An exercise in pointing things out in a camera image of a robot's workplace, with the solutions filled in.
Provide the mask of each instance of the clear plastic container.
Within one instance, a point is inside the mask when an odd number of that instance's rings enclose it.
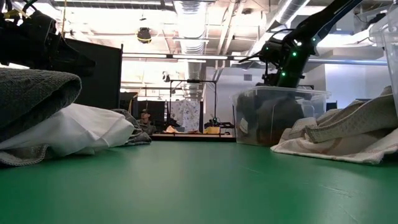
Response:
[[[398,116],[398,7],[396,5],[392,5],[387,12],[387,16],[372,26],[369,31],[369,38],[378,47],[384,47],[386,51]]]
[[[233,96],[236,141],[257,146],[278,144],[296,120],[326,111],[325,91],[257,86]]]

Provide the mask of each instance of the man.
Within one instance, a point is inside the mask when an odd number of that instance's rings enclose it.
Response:
[[[138,123],[145,133],[151,135],[156,131],[156,127],[150,124],[149,118],[150,113],[146,109],[143,109],[141,111],[141,119],[138,120]]]

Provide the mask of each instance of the desk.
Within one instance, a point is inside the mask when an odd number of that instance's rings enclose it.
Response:
[[[0,170],[0,223],[395,223],[398,166],[153,142]]]

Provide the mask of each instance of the crumpled cloth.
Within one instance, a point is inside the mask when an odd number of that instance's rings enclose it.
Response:
[[[123,114],[125,119],[134,126],[134,130],[123,146],[138,146],[152,142],[149,135],[141,129],[137,120],[128,111],[124,109],[113,109],[112,111]]]
[[[378,164],[398,150],[398,118],[391,86],[377,98],[298,120],[284,131],[278,153]]]
[[[65,72],[0,68],[0,142],[39,124],[73,103],[78,76]],[[0,151],[0,164],[24,166],[43,160],[46,145]]]

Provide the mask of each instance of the black partition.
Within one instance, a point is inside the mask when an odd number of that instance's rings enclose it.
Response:
[[[103,109],[119,108],[123,49],[73,39],[67,39],[67,43],[96,61],[94,75],[80,77],[82,89],[75,103]]]

